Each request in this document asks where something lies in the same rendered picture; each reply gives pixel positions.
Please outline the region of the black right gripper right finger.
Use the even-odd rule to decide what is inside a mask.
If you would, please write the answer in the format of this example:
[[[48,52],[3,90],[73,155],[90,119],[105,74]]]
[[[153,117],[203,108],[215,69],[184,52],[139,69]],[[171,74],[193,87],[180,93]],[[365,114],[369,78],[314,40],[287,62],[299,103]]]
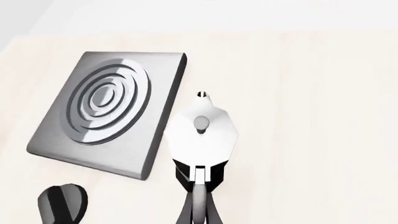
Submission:
[[[206,190],[206,224],[223,224],[220,215],[215,207],[212,193]]]

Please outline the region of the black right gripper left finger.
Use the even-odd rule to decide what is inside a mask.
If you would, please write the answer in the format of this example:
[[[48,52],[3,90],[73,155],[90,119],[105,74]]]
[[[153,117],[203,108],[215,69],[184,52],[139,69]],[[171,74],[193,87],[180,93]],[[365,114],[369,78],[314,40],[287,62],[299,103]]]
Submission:
[[[193,207],[193,197],[192,197],[193,189],[187,192],[184,205],[180,212],[180,215],[175,224],[193,224],[193,215],[192,215],[192,207]]]

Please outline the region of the white and black moka pot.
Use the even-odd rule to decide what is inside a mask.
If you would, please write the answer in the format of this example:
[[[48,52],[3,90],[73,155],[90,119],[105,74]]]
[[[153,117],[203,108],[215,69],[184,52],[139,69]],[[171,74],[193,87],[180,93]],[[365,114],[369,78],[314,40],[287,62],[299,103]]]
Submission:
[[[186,192],[193,189],[193,224],[206,224],[206,190],[224,181],[224,168],[238,139],[227,111],[199,91],[188,108],[172,117],[164,133],[175,176]]]

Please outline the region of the flat black stove plate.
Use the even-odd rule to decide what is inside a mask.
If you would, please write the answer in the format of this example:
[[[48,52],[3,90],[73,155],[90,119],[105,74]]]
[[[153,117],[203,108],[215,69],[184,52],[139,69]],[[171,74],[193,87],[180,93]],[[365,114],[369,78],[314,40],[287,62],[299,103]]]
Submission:
[[[176,52],[85,52],[27,152],[147,179],[186,65]]]

